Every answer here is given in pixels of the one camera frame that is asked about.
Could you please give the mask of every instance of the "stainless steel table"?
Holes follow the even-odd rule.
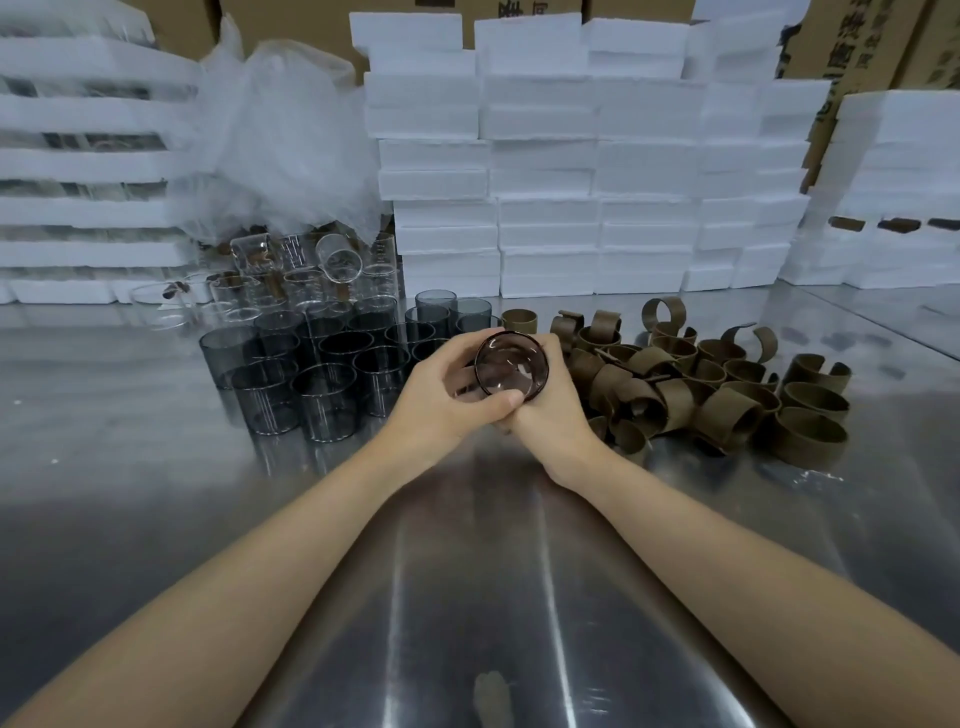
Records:
[[[684,295],[703,335],[773,327],[781,371],[800,351],[853,368],[834,472],[668,439],[649,467],[960,650],[960,364],[825,297],[785,284]],[[534,308],[541,330],[558,308],[619,310],[630,339],[647,298],[494,305]],[[0,306],[0,719],[361,440],[252,439],[192,338],[127,316]],[[508,700],[482,687],[499,678],[477,690],[492,672]],[[492,430],[378,514],[242,723],[786,724],[606,523]]]

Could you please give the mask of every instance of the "stacked foam boxes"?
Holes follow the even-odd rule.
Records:
[[[352,12],[352,42],[367,55],[368,134],[379,140],[380,196],[393,201],[406,293],[452,288],[495,296],[496,207],[490,145],[478,140],[476,54],[455,13]]]
[[[0,38],[0,303],[128,303],[197,259],[166,199],[180,160],[164,142],[189,139],[202,70],[146,47],[143,12],[104,7],[71,37],[28,5],[0,12],[35,34]]]
[[[478,20],[505,298],[593,293],[599,204],[593,86],[578,13]]]
[[[957,91],[845,97],[780,276],[899,288],[960,282]]]

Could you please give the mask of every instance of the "styrofoam box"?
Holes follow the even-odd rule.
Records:
[[[754,176],[753,191],[757,195],[783,193],[798,194],[804,183],[806,170],[800,169],[758,169]]]
[[[699,204],[690,197],[640,195],[600,201],[600,219],[604,223],[656,225],[696,223]]]
[[[833,82],[776,79],[760,87],[763,114],[812,113],[823,106]]]
[[[804,217],[810,198],[800,193],[757,195],[755,222],[763,225],[797,225]]]
[[[595,273],[567,276],[501,276],[500,295],[505,299],[540,296],[589,296]]]
[[[504,225],[500,223],[500,250],[526,248],[596,248],[598,223],[561,225]]]
[[[780,266],[776,268],[741,268],[733,271],[730,288],[754,288],[759,285],[771,285],[777,282]]]
[[[692,251],[700,226],[691,223],[666,225],[612,225],[604,223],[600,230],[600,247],[657,252]]]
[[[364,55],[376,45],[439,50],[464,47],[463,19],[458,12],[352,12],[349,17],[351,42]]]
[[[396,227],[396,251],[400,255],[495,251],[496,242],[496,225],[460,228]]]
[[[598,273],[594,293],[677,293],[685,268],[672,271]]]
[[[578,107],[488,106],[480,109],[485,139],[593,139],[593,109]]]
[[[381,169],[382,200],[483,200],[487,197],[486,169]]]
[[[700,171],[756,169],[759,151],[753,139],[705,139],[700,144]]]
[[[756,201],[751,197],[712,198],[700,201],[700,222],[704,225],[754,222],[756,213]]]
[[[407,298],[413,298],[421,291],[437,288],[453,290],[458,296],[496,296],[500,292],[500,276],[429,276],[425,278],[403,276],[403,288]]]
[[[466,228],[496,225],[493,200],[397,200],[394,220],[398,228]]]
[[[597,17],[584,23],[582,37],[591,51],[682,56],[689,31],[686,23]]]
[[[501,276],[583,276],[591,275],[600,255],[591,248],[539,248],[504,251]]]
[[[499,276],[500,252],[424,253],[403,257],[405,279],[438,276]]]
[[[690,268],[684,273],[683,291],[717,291],[730,288],[733,266],[721,268]]]
[[[747,246],[738,264],[744,268],[779,268],[790,253],[789,243]]]
[[[689,139],[700,134],[697,114],[673,113],[666,109],[600,107],[597,136],[601,139]]]
[[[501,200],[497,209],[500,225],[596,225],[600,221],[600,201],[592,198]]]
[[[593,139],[494,141],[491,166],[496,169],[592,169],[597,163]]]
[[[364,119],[367,134],[374,139],[475,139],[480,134],[476,106],[365,107]]]
[[[753,223],[719,223],[703,225],[697,238],[697,250],[743,248],[753,240]]]
[[[589,169],[492,169],[490,195],[508,199],[588,197],[592,180]]]
[[[810,142],[805,139],[760,139],[756,166],[759,169],[800,167]]]
[[[587,53],[587,71],[594,78],[679,80],[684,72],[684,56],[589,51]]]
[[[477,72],[476,51],[376,45],[367,55],[373,73],[475,76]]]
[[[380,139],[380,169],[486,169],[491,143],[481,139]]]
[[[588,76],[486,75],[482,98],[491,106],[596,107],[593,82]]]
[[[692,193],[703,199],[746,197],[754,191],[755,177],[754,170],[701,172],[692,186]]]

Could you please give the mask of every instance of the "brown tab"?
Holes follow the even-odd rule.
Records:
[[[654,385],[666,407],[666,424],[660,432],[672,432],[690,424],[697,403],[687,382],[683,379],[667,379]]]
[[[842,423],[850,414],[847,398],[820,384],[792,381],[780,392],[784,407],[803,407]]]
[[[773,419],[767,448],[798,468],[825,471],[843,454],[849,437],[842,425],[802,407],[784,407]]]
[[[590,321],[590,341],[596,344],[615,344],[620,340],[620,314],[598,310]]]
[[[842,393],[847,388],[853,372],[846,364],[838,361],[830,368],[829,374],[824,374],[820,370],[826,362],[827,360],[818,353],[797,354],[786,370],[783,384],[789,384],[791,381],[808,381],[811,384],[827,387],[837,394]]]
[[[686,323],[686,306],[680,300],[680,296],[664,296],[661,299],[650,299],[640,310],[640,318],[643,320],[643,327],[648,331],[653,331],[654,327],[660,322],[657,309],[663,303],[670,311],[670,323],[680,331]]]
[[[714,447],[733,452],[747,444],[762,418],[758,402],[721,388],[697,410],[693,426]]]

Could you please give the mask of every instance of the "glass cylinder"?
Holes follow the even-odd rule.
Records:
[[[357,374],[346,364],[319,364],[293,380],[300,398],[303,432],[318,443],[345,440],[360,425]]]
[[[372,347],[358,353],[353,368],[360,377],[364,410],[374,417],[387,417],[407,380],[410,355],[400,347]]]
[[[216,328],[201,336],[200,351],[217,389],[232,389],[230,374],[263,356],[253,327]]]
[[[296,375],[297,366],[286,359],[262,359],[233,372],[233,391],[250,432],[279,435],[300,424],[290,389]]]

